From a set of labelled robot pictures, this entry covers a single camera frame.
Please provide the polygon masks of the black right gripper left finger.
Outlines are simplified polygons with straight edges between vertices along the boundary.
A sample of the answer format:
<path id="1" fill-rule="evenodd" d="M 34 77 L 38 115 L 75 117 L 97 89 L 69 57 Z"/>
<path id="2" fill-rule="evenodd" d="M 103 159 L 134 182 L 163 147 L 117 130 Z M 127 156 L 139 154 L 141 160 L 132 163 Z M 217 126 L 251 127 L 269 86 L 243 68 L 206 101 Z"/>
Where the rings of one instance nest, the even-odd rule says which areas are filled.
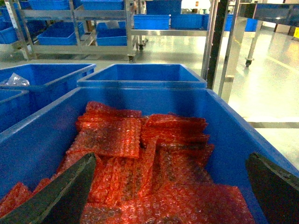
<path id="1" fill-rule="evenodd" d="M 79 224 L 96 168 L 88 153 L 28 201 L 0 219 L 2 224 Z"/>

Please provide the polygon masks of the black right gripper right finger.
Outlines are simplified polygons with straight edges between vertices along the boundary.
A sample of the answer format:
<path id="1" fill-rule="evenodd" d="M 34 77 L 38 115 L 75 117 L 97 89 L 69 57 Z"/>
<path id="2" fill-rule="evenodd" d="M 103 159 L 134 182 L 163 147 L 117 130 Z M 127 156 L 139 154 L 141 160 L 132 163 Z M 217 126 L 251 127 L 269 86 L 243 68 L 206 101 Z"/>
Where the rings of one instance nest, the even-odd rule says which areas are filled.
<path id="1" fill-rule="evenodd" d="M 270 224 L 299 222 L 299 178 L 259 153 L 245 162 L 252 191 Z"/>

